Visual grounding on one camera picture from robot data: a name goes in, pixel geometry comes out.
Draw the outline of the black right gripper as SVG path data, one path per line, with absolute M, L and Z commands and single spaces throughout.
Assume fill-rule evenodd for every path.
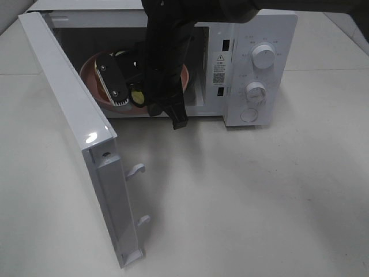
M 181 73 L 183 66 L 176 65 L 173 72 L 144 72 L 144 43 L 132 49 L 100 54 L 95 60 L 97 76 L 108 100 L 116 111 L 127 115 L 160 115 L 165 112 L 172 120 L 173 130 L 188 123 L 183 98 Z

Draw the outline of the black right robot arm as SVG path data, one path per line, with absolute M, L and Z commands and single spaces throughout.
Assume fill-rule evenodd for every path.
M 368 38 L 368 1 L 143 1 L 148 16 L 138 50 L 117 56 L 127 92 L 143 94 L 138 107 L 165 112 L 173 128 L 187 125 L 180 74 L 197 22 L 247 23 L 262 9 L 345 13 Z

